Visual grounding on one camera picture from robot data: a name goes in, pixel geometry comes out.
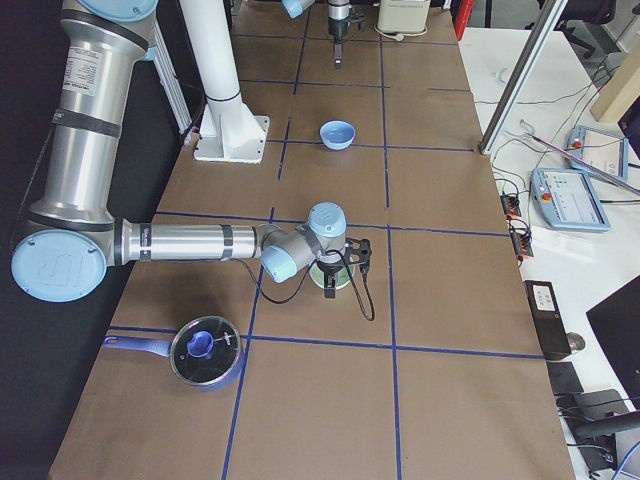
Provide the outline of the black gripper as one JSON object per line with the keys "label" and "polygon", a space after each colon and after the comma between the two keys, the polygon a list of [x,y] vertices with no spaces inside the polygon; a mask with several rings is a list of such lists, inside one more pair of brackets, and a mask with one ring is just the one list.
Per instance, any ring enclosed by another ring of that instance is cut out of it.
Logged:
{"label": "black gripper", "polygon": [[349,29],[349,20],[348,19],[340,19],[336,20],[333,18],[328,19],[328,32],[335,43],[334,47],[334,65],[336,68],[342,67],[343,61],[343,44],[346,39],[346,35]]}
{"label": "black gripper", "polygon": [[344,269],[344,262],[340,255],[322,257],[317,262],[318,268],[324,273],[323,291],[326,299],[334,299],[336,296],[336,278]]}

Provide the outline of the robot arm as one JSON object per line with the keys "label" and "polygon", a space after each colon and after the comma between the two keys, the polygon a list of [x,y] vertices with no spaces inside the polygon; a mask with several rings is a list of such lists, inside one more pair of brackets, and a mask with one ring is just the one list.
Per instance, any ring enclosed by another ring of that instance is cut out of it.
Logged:
{"label": "robot arm", "polygon": [[[281,0],[281,4],[291,19],[300,17],[315,4],[314,0]],[[328,20],[328,35],[333,47],[333,59],[336,69],[342,67],[343,47],[353,20],[351,4],[348,0],[328,0],[325,2]]]}
{"label": "robot arm", "polygon": [[176,1],[199,77],[188,102],[159,38],[157,1],[65,1],[60,98],[9,238],[10,272],[52,303],[91,294],[110,268],[140,261],[256,259],[277,283],[312,265],[343,266],[347,220],[329,201],[291,230],[260,225],[154,225],[184,140],[202,165],[258,165],[270,121],[245,104],[220,1]]}

